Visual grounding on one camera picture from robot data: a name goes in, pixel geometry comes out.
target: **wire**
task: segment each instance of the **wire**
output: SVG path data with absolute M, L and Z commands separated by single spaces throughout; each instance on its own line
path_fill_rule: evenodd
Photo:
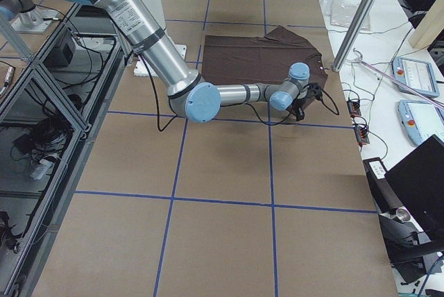
M 350 84 L 348 84 L 347 82 L 341 82 L 341 84 L 348 85 L 348 88 L 349 88 L 350 90 L 352 89 L 352 86 L 351 86 Z
M 427 273 L 427 275 L 425 276 L 425 280 L 421 285 L 421 289 L 419 289 L 418 292 L 418 297 L 421 296 L 422 291 L 425 288 L 425 285 L 427 283 L 427 281 L 429 280 L 430 274 L 432 274 L 432 271 L 434 270 L 435 266 L 438 264 L 438 262 L 440 262 L 442 259 L 444 259 L 444 255 L 440 256 L 438 259 L 436 259 L 436 261 L 432 264 L 432 267 L 430 267 L 429 273 Z
M 385 142 L 379 135 L 376 135 L 374 132 L 370 132 L 368 131 L 371 135 L 376 136 L 378 139 L 381 140 L 381 142 L 385 145 L 386 147 L 386 153 L 384 154 L 384 156 L 382 156 L 381 160 L 383 160 L 384 158 L 387 157 L 387 155 L 389 154 L 389 146 L 387 145 L 387 142 Z
M 156 89 L 156 87 L 155 87 L 154 78 L 153 78 L 153 75 L 151 74 L 151 71 L 150 71 L 148 65 L 146 64 L 146 61 L 145 61 L 144 57 L 141 56 L 141 55 L 138 55 L 138 56 L 140 57 L 140 60 L 142 60 L 144 66 L 145 66 L 145 68 L 146 68 L 146 70 L 147 70 L 147 72 L 148 72 L 148 76 L 149 76 L 149 78 L 150 78 L 151 85 L 153 86 L 153 92 L 154 92 L 154 98 L 155 98 L 155 109 L 156 109 L 156 113 L 157 113 L 157 130 L 160 131 L 160 132 L 163 132 L 165 129 L 167 129 L 167 127 L 169 126 L 169 124 L 170 124 L 171 122 L 173 122 L 173 120 L 174 120 L 175 118 L 178 117 L 178 115 L 176 114 L 174 117 L 172 117 L 172 118 L 166 123 L 166 125 L 163 126 L 163 128 L 160 127 L 159 96 L 157 95 L 157 89 Z
M 356 94 L 357 95 L 357 98 L 353 98 L 353 99 L 350 99 L 350 94 L 348 94 L 348 100 L 349 101 L 353 101 L 353 100 L 355 100 L 355 101 L 357 101 L 358 103 L 361 101 L 361 98 L 359 97 L 359 94 L 356 92 L 356 91 L 354 91 L 354 90 L 351 90 L 351 89 L 344 89 L 344 90 L 342 90 L 342 91 L 344 91 L 344 92 L 350 92 L 350 93 L 353 93 L 353 94 Z
M 389 31 L 396 30 L 397 28 L 400 28 L 401 26 L 404 26 L 404 25 L 407 24 L 407 23 L 409 23 L 409 21 L 404 22 L 404 23 L 402 23 L 402 24 L 396 26 L 395 28 L 390 28 L 390 29 L 385 30 L 385 31 L 382 31 L 382 32 L 360 32 L 359 34 L 360 34 L 360 35 L 381 35 L 381 34 L 383 34 L 383 33 L 387 33 L 387 32 L 389 32 Z M 347 31 L 328 30 L 328 32 L 346 33 Z
M 416 52 L 422 51 L 423 49 L 427 49 L 427 48 L 429 48 L 429 47 L 430 47 L 430 45 L 427 45 L 427 46 L 424 46 L 424 47 L 421 48 L 421 49 L 417 49 L 416 51 L 412 51 L 412 52 L 408 52 L 408 53 L 400 54 L 400 55 L 398 55 L 398 56 L 399 56 L 399 57 L 401 57 L 401 56 L 409 56 L 410 54 L 414 54 L 414 53 L 416 53 Z M 371 65 L 372 65 L 372 66 L 376 66 L 376 65 L 387 65 L 387 64 L 390 64 L 390 63 L 392 63 L 392 61 L 390 61 L 390 62 L 376 62 L 376 63 L 371 63 Z
M 333 113 L 333 114 L 335 114 L 335 115 L 339 115 L 339 109 L 338 109 L 338 105 L 336 104 L 336 102 L 333 100 L 333 98 L 324 90 L 324 89 L 322 89 L 322 92 L 329 98 L 329 100 L 331 100 L 332 101 L 332 103 L 333 103 L 333 106 L 334 106 L 334 109 L 336 110 L 336 111 L 333 111 L 331 108 L 329 108 L 325 103 L 324 103 L 324 100 L 321 98 L 321 103 L 322 103 L 322 105 L 324 105 L 325 106 L 325 108 L 327 108 L 327 110 L 329 110 L 331 113 Z
M 359 87 L 358 84 L 356 84 L 356 72 L 355 72 L 355 66 L 353 65 L 353 62 L 352 62 L 352 64 L 351 64 L 351 66 L 352 66 L 353 85 L 354 85 L 356 88 L 358 88 L 358 89 L 360 89 L 360 90 L 362 90 L 362 91 L 364 91 L 364 92 L 366 92 L 366 93 L 368 93 L 368 94 L 370 94 L 370 95 L 372 96 L 371 99 L 364 98 L 364 99 L 361 99 L 361 100 L 362 100 L 362 101 L 374 101 L 374 100 L 375 100 L 375 95 L 374 95 L 372 92 L 370 92 L 370 91 L 368 91 L 368 90 L 366 90 L 366 89 L 364 89 L 364 88 L 362 88 L 362 87 Z
M 80 31 L 76 28 L 76 26 L 75 26 L 74 23 L 71 21 L 71 19 L 70 19 L 66 14 L 64 14 L 63 12 L 61 12 L 60 10 L 55 9 L 55 8 L 51 8 L 51 7 L 48 7 L 48 6 L 43 6 L 43 5 L 41 5 L 41 4 L 37 4 L 37 6 L 42 7 L 42 8 L 46 8 L 46 9 L 49 9 L 49 10 L 57 11 L 58 13 L 60 13 L 60 14 L 63 16 L 63 20 L 66 20 L 67 22 L 69 22 L 69 23 L 72 25 L 72 27 L 74 28 L 74 30 L 76 30 L 77 35 L 80 34 Z M 82 38 L 82 40 L 83 40 L 83 44 L 86 45 L 86 42 L 85 42 L 85 40 L 83 39 L 83 37 L 81 37 L 81 38 Z M 83 46 L 83 45 L 82 45 L 79 41 L 77 41 L 76 39 L 74 39 L 74 41 L 76 41 L 76 43 L 77 43 L 78 46 L 84 48 L 84 49 L 86 50 L 87 54 L 88 54 L 88 58 L 89 58 L 89 73 L 88 73 L 88 75 L 87 75 L 87 77 L 86 77 L 86 78 L 88 78 L 88 77 L 91 76 L 91 73 L 92 73 L 92 58 L 91 58 L 91 54 L 90 54 L 89 52 L 90 52 L 90 51 L 93 51 L 93 52 L 95 52 L 95 53 L 99 53 L 100 56 L 101 56 L 102 64 L 103 64 L 103 58 L 102 58 L 102 55 L 101 55 L 101 53 L 98 52 L 98 51 L 94 51 L 94 50 L 92 50 L 92 49 L 88 49 L 86 46 Z
M 399 47 L 396 49 L 396 52 L 393 54 L 393 57 L 391 58 L 390 62 L 388 62 L 386 69 L 384 70 L 384 72 L 387 71 L 387 69 L 389 68 L 389 65 L 395 60 L 396 56 L 398 55 L 398 52 L 400 51 L 402 45 L 404 44 L 405 40 L 407 39 L 407 37 L 409 36 L 410 32 L 413 30 L 413 27 L 411 27 L 407 33 L 405 34 L 404 38 L 402 38 L 401 44 L 399 45 Z M 382 79 L 383 77 L 380 76 L 379 77 L 379 82 L 377 84 L 377 87 L 375 89 L 375 91 L 373 92 L 373 96 L 376 96 L 377 91 L 379 90 L 379 88 L 381 87 L 381 83 L 382 83 Z M 372 109 L 373 109 L 373 102 L 370 102 L 370 108 L 368 110 L 368 124 L 370 124 L 371 119 L 372 119 Z
M 259 113 L 257 112 L 257 110 L 255 109 L 255 107 L 253 105 L 251 105 L 250 103 L 245 103 L 245 105 L 250 106 L 253 109 L 253 112 L 255 113 L 256 117 L 261 122 L 261 124 L 264 124 L 264 125 L 267 125 L 267 126 L 277 126 L 277 125 L 283 124 L 291 115 L 291 111 L 290 111 L 281 121 L 277 121 L 277 122 L 264 121 L 260 117 Z
M 4 63 L 5 65 L 7 65 L 7 66 L 12 67 L 12 68 L 15 69 L 15 67 L 14 67 L 13 65 L 11 65 L 10 63 L 7 63 L 7 62 L 2 61 L 2 60 L 0 60 L 0 62 L 1 62 L 1 63 Z

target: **robotic arm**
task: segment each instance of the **robotic arm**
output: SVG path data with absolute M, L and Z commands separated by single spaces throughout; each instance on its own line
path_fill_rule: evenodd
M 309 67 L 296 63 L 280 85 L 219 85 L 205 82 L 189 69 L 173 43 L 142 0 L 68 0 L 106 10 L 117 28 L 131 43 L 135 54 L 148 61 L 166 85 L 171 109 L 195 122 L 213 119 L 221 105 L 268 101 L 277 110 L 286 110 L 295 99 L 307 95 Z
M 0 0 L 0 16 L 6 21 L 12 20 L 17 14 L 25 27 L 34 27 L 43 23 L 43 16 L 33 0 Z

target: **gray joint band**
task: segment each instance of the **gray joint band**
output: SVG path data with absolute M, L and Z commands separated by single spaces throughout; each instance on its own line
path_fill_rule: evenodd
M 248 101 L 250 101 L 251 91 L 250 91 L 250 88 L 247 85 L 243 84 L 242 86 L 245 87 L 245 92 L 246 92 L 244 103 L 247 103 Z
M 302 87 L 300 82 L 294 78 L 290 78 L 289 81 L 292 82 L 298 88 L 299 94 L 302 94 L 302 91 L 304 91 L 304 88 Z
M 158 28 L 152 35 L 150 35 L 145 40 L 142 40 L 139 44 L 133 46 L 134 53 L 140 54 L 143 51 L 146 51 L 150 47 L 152 47 L 156 42 L 161 40 L 165 35 L 165 31 L 162 28 Z

